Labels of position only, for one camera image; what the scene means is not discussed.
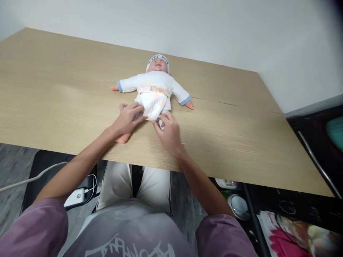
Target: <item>doll hat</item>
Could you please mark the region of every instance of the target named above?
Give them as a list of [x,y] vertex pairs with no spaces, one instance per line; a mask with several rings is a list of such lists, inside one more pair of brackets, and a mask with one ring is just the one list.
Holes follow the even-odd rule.
[[153,60],[155,60],[155,59],[161,59],[161,60],[165,61],[165,63],[167,64],[167,69],[168,69],[168,74],[169,74],[169,62],[168,62],[168,59],[165,56],[163,56],[162,54],[154,55],[153,57],[150,58],[150,60],[148,62],[148,65],[146,66],[146,71],[145,72],[148,71],[151,62]]

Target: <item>hand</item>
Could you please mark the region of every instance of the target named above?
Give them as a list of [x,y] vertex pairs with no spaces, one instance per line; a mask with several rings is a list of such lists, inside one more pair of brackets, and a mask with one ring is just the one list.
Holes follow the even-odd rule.
[[180,141],[179,124],[170,112],[160,114],[158,118],[163,121],[161,126],[164,127],[164,130],[161,130],[158,122],[151,121],[154,125],[157,135],[169,152],[176,157],[178,154],[184,151]]
[[148,118],[147,116],[143,116],[144,106],[137,102],[130,105],[120,104],[119,109],[120,114],[118,118],[110,126],[110,128],[116,131],[116,136],[130,133],[138,124]]
[[112,91],[119,91],[118,85],[111,86]]
[[192,110],[194,110],[194,104],[192,102],[192,100],[189,100],[187,103],[186,103],[186,106]]

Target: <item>blue sleeve cuff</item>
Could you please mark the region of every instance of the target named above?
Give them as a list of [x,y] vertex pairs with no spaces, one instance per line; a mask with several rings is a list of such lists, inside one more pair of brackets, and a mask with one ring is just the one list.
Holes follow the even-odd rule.
[[182,101],[182,102],[180,103],[180,105],[181,105],[181,106],[184,106],[184,105],[185,105],[187,102],[189,102],[190,100],[191,100],[191,97],[188,96],[186,100],[184,100],[184,101]]
[[122,93],[122,92],[123,92],[123,89],[121,88],[120,80],[117,82],[117,85],[118,85],[118,88],[119,88],[120,93]]

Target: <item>purple t-shirt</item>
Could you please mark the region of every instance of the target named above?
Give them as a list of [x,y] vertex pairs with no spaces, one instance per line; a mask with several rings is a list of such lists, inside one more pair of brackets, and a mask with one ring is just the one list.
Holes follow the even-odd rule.
[[[0,238],[1,256],[57,256],[68,233],[63,204],[30,206]],[[196,232],[199,256],[257,256],[240,224],[227,215],[204,218]],[[88,221],[64,256],[197,256],[173,220],[139,202],[109,207]]]

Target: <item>charging cable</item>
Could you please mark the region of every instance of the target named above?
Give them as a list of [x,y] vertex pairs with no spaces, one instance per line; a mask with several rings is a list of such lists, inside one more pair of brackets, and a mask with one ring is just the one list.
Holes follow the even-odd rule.
[[39,173],[39,174],[38,174],[36,177],[34,177],[34,178],[30,178],[30,179],[24,180],[24,181],[19,182],[19,183],[15,183],[15,184],[10,185],[10,186],[6,186],[6,187],[3,187],[3,188],[0,188],[0,193],[6,191],[6,190],[8,190],[8,189],[11,189],[11,188],[14,188],[14,187],[17,187],[17,186],[21,186],[21,185],[23,185],[23,184],[26,184],[26,183],[30,183],[30,182],[32,182],[32,181],[35,181],[35,180],[39,179],[41,176],[43,176],[44,173],[47,172],[48,170],[50,170],[50,169],[52,169],[52,168],[54,168],[54,167],[56,167],[56,166],[59,166],[59,165],[61,165],[61,164],[67,164],[67,163],[68,163],[68,162],[60,162],[60,163],[58,163],[58,164],[54,164],[54,165],[50,166],[49,168],[43,170],[41,173]]
[[87,193],[87,192],[93,190],[93,189],[97,186],[96,176],[95,176],[94,174],[90,174],[90,175],[88,175],[88,176],[94,176],[94,177],[95,177],[95,186],[94,186],[93,188],[91,188],[91,189],[86,189],[86,190],[85,190],[85,193]]
[[[34,178],[30,178],[30,179],[24,180],[24,181],[22,181],[22,182],[18,182],[18,183],[12,184],[12,185],[10,185],[10,186],[6,186],[6,187],[3,187],[3,188],[0,188],[0,193],[6,191],[6,190],[8,190],[8,189],[11,189],[11,188],[14,188],[14,187],[17,187],[17,186],[21,186],[21,185],[23,185],[23,184],[27,184],[27,183],[30,183],[30,182],[32,182],[32,181],[35,181],[35,180],[39,179],[41,176],[43,176],[44,173],[47,172],[48,170],[50,170],[50,169],[52,169],[52,168],[54,168],[54,167],[56,167],[56,166],[59,166],[59,165],[62,165],[62,164],[67,164],[67,163],[68,163],[68,162],[60,162],[60,163],[58,163],[58,164],[54,164],[54,165],[50,166],[49,168],[43,170],[41,173],[39,173],[39,174],[38,174],[36,177],[34,177]],[[94,174],[90,174],[89,176],[94,176],[94,177],[95,177],[95,185],[94,185],[94,183],[93,183],[94,187],[91,188],[91,189],[86,189],[86,190],[85,190],[85,193],[89,192],[90,190],[93,190],[93,189],[96,187],[96,185],[97,185],[96,176],[95,176]]]

